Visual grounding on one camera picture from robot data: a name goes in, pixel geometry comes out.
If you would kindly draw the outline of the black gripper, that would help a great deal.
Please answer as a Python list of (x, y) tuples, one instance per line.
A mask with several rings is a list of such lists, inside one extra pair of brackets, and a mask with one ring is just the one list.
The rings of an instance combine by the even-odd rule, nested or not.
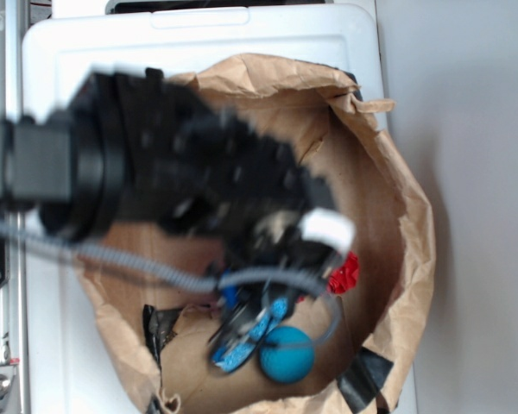
[(222, 240), (233, 281), (268, 280), (313, 296), (354, 236), (330, 186), (289, 144), (156, 70), (112, 78), (123, 183), (115, 219)]

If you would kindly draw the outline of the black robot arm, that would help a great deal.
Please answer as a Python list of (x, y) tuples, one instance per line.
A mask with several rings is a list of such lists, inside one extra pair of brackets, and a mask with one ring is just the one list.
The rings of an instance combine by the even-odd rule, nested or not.
[(94, 72), (42, 123), (0, 120), (0, 209), (37, 209), (44, 242), (147, 273), (150, 261), (85, 241), (118, 222), (217, 238), (239, 285), (312, 294), (356, 234), (290, 145), (154, 69)]

